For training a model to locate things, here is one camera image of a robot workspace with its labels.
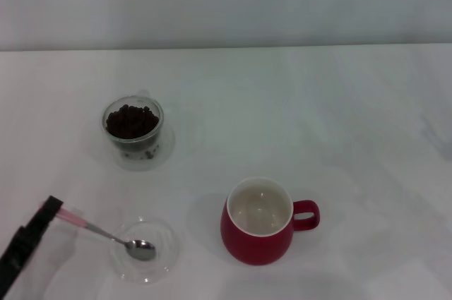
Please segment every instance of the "coffee beans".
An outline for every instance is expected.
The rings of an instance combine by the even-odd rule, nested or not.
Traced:
[[[134,139],[151,132],[158,124],[159,118],[149,107],[135,107],[125,104],[117,112],[109,114],[108,133],[120,139]]]

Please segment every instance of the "white tabletop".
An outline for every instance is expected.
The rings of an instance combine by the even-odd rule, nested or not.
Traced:
[[[451,68],[448,44],[0,54],[0,250],[48,195],[108,231],[161,217],[182,243],[173,273],[142,287],[118,278],[108,242],[55,220],[9,298],[452,299]],[[99,118],[142,89],[175,147],[129,172]],[[219,232],[248,176],[321,209],[262,267]]]

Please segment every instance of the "pink spoon handle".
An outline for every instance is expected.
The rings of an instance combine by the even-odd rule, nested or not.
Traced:
[[[60,210],[56,214],[56,217],[66,222],[69,222],[77,227],[86,228],[88,226],[88,222],[86,220],[63,208],[60,208]]]
[[[108,239],[115,240],[116,242],[119,242],[120,244],[123,244],[123,245],[125,244],[125,242],[122,241],[121,239],[116,238],[114,235],[111,235],[110,233],[104,231],[102,228],[99,228],[98,226],[89,223],[85,219],[82,219],[78,215],[75,215],[72,212],[69,212],[68,210],[65,210],[63,208],[60,208],[60,210],[56,214],[56,217],[58,217],[60,220],[69,222],[70,224],[73,224],[77,227],[82,227],[84,229],[87,229],[88,231],[92,231],[96,234],[105,236]]]

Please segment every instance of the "spoon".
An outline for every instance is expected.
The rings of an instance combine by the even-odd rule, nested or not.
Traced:
[[[56,217],[124,245],[127,254],[136,260],[149,261],[155,258],[155,247],[150,242],[144,240],[123,241],[63,208],[58,211]]]

